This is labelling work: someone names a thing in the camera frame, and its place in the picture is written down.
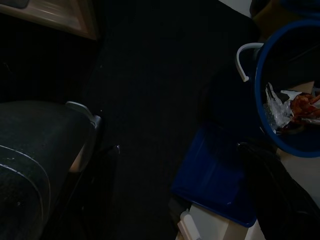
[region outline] bucket rim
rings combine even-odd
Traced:
[[[285,25],[284,27],[277,30],[267,40],[267,42],[263,45],[260,56],[257,60],[257,67],[255,72],[255,81],[254,81],[254,96],[255,96],[256,108],[257,108],[261,123],[263,125],[263,128],[267,132],[268,136],[276,143],[276,145],[283,151],[289,154],[295,155],[297,157],[316,158],[320,156],[320,151],[305,152],[305,151],[297,150],[289,146],[288,144],[286,144],[273,132],[265,114],[265,110],[264,110],[262,98],[261,98],[261,91],[260,91],[261,73],[270,49],[274,46],[274,44],[278,41],[278,39],[281,38],[289,30],[300,28],[300,27],[320,27],[320,20],[305,19],[305,20],[299,20],[299,21],[289,23],[288,25]]]

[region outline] dark carpet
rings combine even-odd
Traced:
[[[120,145],[104,239],[175,239],[170,185],[198,128],[201,94],[257,39],[249,18],[214,0],[139,1],[113,29],[83,98],[105,119],[102,145]]]
[[[100,115],[100,147],[119,144],[121,156],[102,239],[175,239],[170,185],[198,128],[200,99],[259,33],[217,0],[108,1],[97,11],[100,42],[0,15],[0,101],[74,100]]]

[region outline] wooden cabinet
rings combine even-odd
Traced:
[[[99,37],[91,0],[30,0],[24,9],[0,5],[0,13],[93,40]]]

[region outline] trash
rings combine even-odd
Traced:
[[[267,106],[270,110],[271,116],[273,116],[274,121],[269,122],[273,131],[277,129],[281,129],[285,127],[288,123],[290,123],[293,112],[290,108],[290,98],[284,103],[280,100],[280,98],[274,92],[274,89],[271,83],[268,83],[265,88]]]
[[[306,124],[320,125],[320,94],[282,90],[276,94],[268,83],[265,87],[265,115],[275,133],[298,133]]]

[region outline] blue bucket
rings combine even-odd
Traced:
[[[268,82],[277,92],[298,83],[320,81],[318,46],[320,21],[317,20],[293,22],[275,32],[265,44],[242,46],[236,64],[226,66],[211,82],[209,100],[214,120],[241,137],[271,140],[289,154],[319,157],[320,126],[309,125],[300,133],[276,135],[263,107]],[[313,58],[318,51],[319,57]]]

